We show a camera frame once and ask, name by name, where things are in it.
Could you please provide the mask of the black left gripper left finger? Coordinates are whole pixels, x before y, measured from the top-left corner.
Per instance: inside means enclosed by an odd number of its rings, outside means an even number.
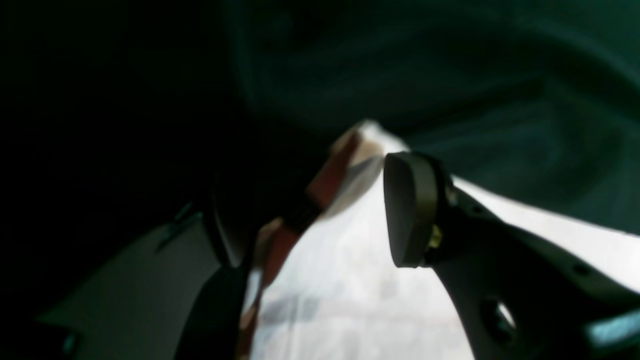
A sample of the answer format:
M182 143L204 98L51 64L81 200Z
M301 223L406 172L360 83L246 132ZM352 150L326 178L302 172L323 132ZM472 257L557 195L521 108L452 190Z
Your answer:
M142 235L38 316L69 360L231 360L249 257L254 178L227 170L197 212Z

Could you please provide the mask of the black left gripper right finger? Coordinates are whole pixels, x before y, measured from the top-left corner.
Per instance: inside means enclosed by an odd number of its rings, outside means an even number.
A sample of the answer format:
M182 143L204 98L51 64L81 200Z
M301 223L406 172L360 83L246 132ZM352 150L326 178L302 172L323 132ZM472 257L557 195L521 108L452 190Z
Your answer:
M430 268L476 360L637 360L638 292L455 187L434 157L384 158L398 268Z

